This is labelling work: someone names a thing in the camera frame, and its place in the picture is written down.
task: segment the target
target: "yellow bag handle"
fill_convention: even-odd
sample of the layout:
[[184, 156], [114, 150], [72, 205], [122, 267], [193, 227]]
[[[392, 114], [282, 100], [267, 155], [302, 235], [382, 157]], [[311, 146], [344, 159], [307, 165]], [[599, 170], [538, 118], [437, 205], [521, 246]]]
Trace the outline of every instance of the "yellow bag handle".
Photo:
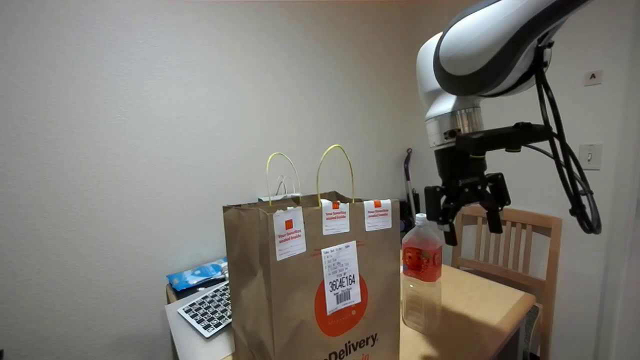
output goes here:
[[329, 149], [327, 149], [324, 154], [322, 155], [322, 158], [320, 159], [320, 165], [318, 165], [318, 172], [316, 174], [316, 192], [318, 194], [318, 206], [322, 207], [322, 201], [320, 199], [320, 168], [322, 167], [322, 162], [324, 161], [324, 158], [326, 157], [326, 155], [333, 149], [338, 148], [340, 150], [342, 150], [342, 153], [344, 154], [344, 157], [347, 158], [347, 162], [349, 163], [349, 170], [351, 171], [351, 199], [353, 200], [353, 203], [355, 204], [356, 202], [356, 186], [355, 186], [355, 182], [353, 180], [353, 167], [351, 166], [351, 160], [349, 159], [349, 155], [347, 155], [347, 152], [344, 150], [344, 148], [341, 145], [335, 144], [329, 147]]
[[291, 167], [293, 168], [293, 171], [296, 173], [296, 179], [298, 179], [298, 189], [302, 189], [302, 187], [300, 186], [300, 176], [298, 176], [298, 170], [296, 169], [296, 166], [293, 165], [293, 161], [291, 161], [291, 159], [289, 159], [288, 156], [286, 156], [285, 154], [283, 154], [281, 152], [274, 152], [267, 159], [267, 195], [269, 196], [269, 206], [271, 206], [271, 203], [272, 203], [272, 201], [271, 201], [271, 187], [269, 186], [269, 164], [271, 163], [271, 159], [273, 159], [276, 155], [284, 156], [284, 158], [289, 161], [289, 163], [291, 164]]

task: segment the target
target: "white sticker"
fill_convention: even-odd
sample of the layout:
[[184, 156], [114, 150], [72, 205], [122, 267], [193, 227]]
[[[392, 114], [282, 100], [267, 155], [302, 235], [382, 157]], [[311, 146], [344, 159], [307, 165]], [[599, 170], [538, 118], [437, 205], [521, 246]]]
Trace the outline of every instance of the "white sticker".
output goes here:
[[349, 203], [322, 201], [322, 234], [332, 235], [348, 233]]
[[322, 266], [327, 315], [360, 302], [360, 272], [355, 241], [322, 249]]
[[390, 229], [391, 225], [391, 200], [364, 202], [364, 227], [366, 231]]
[[276, 260], [281, 261], [307, 251], [305, 221], [302, 208], [289, 208], [273, 214], [276, 239]]

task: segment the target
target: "white bottle cap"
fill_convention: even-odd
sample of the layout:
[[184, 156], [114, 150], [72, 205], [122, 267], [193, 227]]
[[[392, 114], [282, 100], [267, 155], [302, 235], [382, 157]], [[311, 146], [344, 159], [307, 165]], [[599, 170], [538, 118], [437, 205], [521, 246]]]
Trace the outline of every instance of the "white bottle cap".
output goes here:
[[428, 223], [429, 223], [429, 220], [427, 220], [427, 214], [415, 214], [416, 226], [425, 226]]

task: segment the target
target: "plastic bottle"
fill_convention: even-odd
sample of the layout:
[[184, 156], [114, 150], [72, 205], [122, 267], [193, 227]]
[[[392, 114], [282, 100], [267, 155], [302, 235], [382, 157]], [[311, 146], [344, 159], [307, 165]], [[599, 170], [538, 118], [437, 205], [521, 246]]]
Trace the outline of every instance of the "plastic bottle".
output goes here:
[[442, 312], [442, 242], [417, 214], [415, 227], [402, 240], [402, 315], [404, 323], [423, 334], [440, 325]]

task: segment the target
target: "blue package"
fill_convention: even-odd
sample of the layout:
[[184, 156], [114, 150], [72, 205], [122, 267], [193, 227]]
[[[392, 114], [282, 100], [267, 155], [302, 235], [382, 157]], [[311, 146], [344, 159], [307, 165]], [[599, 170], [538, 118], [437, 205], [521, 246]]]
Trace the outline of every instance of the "blue package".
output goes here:
[[169, 279], [169, 283], [174, 289], [180, 291], [208, 280], [224, 279], [227, 276], [227, 271], [227, 258], [224, 257], [191, 270], [167, 275], [166, 278]]

